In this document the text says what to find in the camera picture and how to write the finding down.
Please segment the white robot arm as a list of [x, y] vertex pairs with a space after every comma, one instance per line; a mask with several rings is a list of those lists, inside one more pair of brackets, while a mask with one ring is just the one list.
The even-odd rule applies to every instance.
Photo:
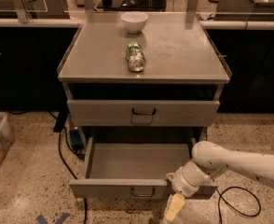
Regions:
[[251, 178], [274, 189], [274, 155], [226, 149], [209, 141], [197, 142], [192, 158], [176, 172], [167, 174], [174, 194], [164, 211], [163, 223], [171, 224], [191, 197], [206, 181], [226, 170]]

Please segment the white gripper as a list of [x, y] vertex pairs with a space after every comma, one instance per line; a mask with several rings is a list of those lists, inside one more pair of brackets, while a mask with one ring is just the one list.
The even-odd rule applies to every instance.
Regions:
[[199, 190], [200, 185], [209, 181], [210, 177], [194, 162], [188, 162], [175, 173], [166, 174], [166, 179], [171, 181], [172, 188], [176, 193], [169, 196], [163, 221], [173, 222], [185, 206], [184, 197], [189, 198], [195, 194]]

